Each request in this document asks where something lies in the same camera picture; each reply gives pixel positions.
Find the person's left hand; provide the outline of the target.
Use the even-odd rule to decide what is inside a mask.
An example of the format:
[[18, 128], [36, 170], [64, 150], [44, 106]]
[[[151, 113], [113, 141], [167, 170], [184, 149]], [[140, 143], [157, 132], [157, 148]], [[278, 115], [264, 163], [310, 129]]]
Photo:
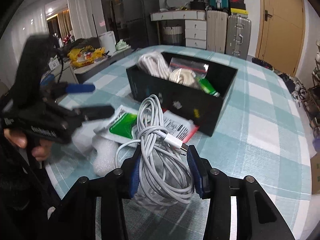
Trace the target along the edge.
[[[27, 137], [20, 131], [11, 131], [10, 129], [5, 129], [4, 136], [13, 146], [17, 146], [19, 148], [26, 148], [28, 146]], [[51, 154], [52, 145], [52, 141], [40, 139], [39, 145], [31, 150], [32, 156], [37, 161], [44, 161], [48, 159]]]

